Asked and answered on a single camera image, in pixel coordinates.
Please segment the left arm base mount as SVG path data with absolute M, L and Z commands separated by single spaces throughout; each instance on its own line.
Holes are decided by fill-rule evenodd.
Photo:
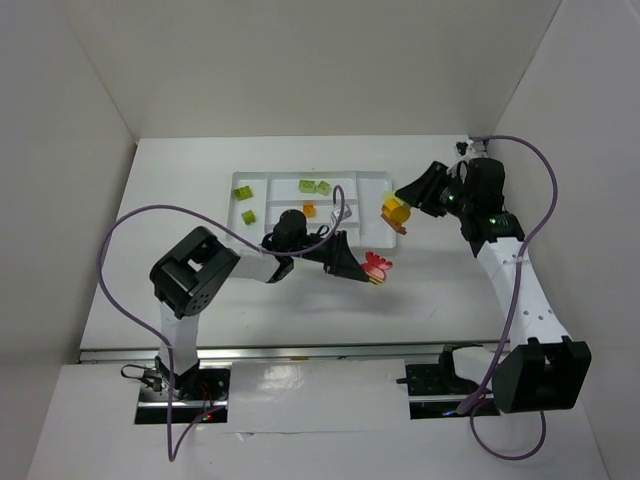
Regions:
M 231 370 L 226 367 L 205 368 L 178 390 L 171 390 L 161 374 L 150 366 L 125 364 L 122 378 L 136 381 L 139 394 L 134 423 L 160 425 L 166 422 L 169 397 L 173 398 L 172 421 L 187 425 L 207 412 L 200 422 L 222 424 L 228 420 Z

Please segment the pale green lego end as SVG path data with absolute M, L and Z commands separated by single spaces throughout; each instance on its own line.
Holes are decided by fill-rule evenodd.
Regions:
M 298 183 L 298 189 L 301 193 L 313 194 L 316 192 L 316 183 L 313 180 L 301 179 Z

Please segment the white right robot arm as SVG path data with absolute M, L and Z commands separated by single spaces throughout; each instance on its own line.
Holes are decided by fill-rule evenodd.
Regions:
M 503 413 L 569 410 L 591 363 L 583 341 L 571 338 L 552 311 L 537 279 L 517 217 L 504 207 L 504 166 L 491 158 L 462 161 L 453 168 L 434 162 L 395 193 L 402 203 L 433 216 L 452 215 L 490 279 L 509 325 L 497 354 L 481 346 L 443 350 L 456 379 L 492 393 Z

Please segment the dark green small lego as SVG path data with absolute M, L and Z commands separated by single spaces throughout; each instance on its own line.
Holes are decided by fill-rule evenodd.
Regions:
M 237 201 L 244 201 L 253 197 L 253 191 L 248 185 L 235 188 L 233 194 Z

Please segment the lime green curved lego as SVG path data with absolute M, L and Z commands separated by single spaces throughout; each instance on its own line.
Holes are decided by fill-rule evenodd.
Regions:
M 252 210 L 247 210 L 241 214 L 245 225 L 251 225 L 256 222 L 255 213 Z

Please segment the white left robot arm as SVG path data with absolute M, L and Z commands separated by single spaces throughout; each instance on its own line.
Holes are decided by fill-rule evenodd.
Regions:
M 347 233 L 331 233 L 328 226 L 310 233 L 306 217 L 299 210 L 282 213 L 260 246 L 264 253 L 236 252 L 209 229 L 197 227 L 152 267 L 150 280 L 161 306 L 161 334 L 169 341 L 160 347 L 155 364 L 162 377 L 174 383 L 177 397 L 187 396 L 196 384 L 199 316 L 226 280 L 278 283 L 294 268 L 294 258 L 289 254 L 300 251 L 303 259 L 321 264 L 327 274 L 369 281 L 351 252 Z

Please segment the red curved lego brick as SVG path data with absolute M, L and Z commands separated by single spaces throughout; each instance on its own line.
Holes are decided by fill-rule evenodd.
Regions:
M 362 264 L 361 267 L 369 278 L 377 278 L 377 279 L 386 281 L 386 278 L 387 278 L 386 268 L 381 268 L 379 266 L 371 265 L 369 263 Z

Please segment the brown 2x2 lego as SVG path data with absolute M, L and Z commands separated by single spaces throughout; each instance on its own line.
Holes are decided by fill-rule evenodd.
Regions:
M 381 215 L 382 220 L 392 229 L 394 230 L 397 234 L 399 235 L 405 235 L 407 233 L 406 228 L 403 226 L 402 223 L 396 222 L 391 220 L 390 218 L 388 218 L 387 216 L 385 216 L 384 214 Z

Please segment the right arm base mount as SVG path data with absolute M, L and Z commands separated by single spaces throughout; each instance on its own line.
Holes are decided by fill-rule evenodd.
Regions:
M 406 364 L 404 375 L 396 383 L 407 390 L 412 420 L 459 418 L 457 405 L 478 387 L 430 363 Z

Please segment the yellow lego brick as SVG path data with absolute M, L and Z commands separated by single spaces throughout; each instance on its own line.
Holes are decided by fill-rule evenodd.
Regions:
M 406 204 L 395 198 L 384 201 L 382 214 L 393 221 L 404 224 L 410 218 L 411 211 Z

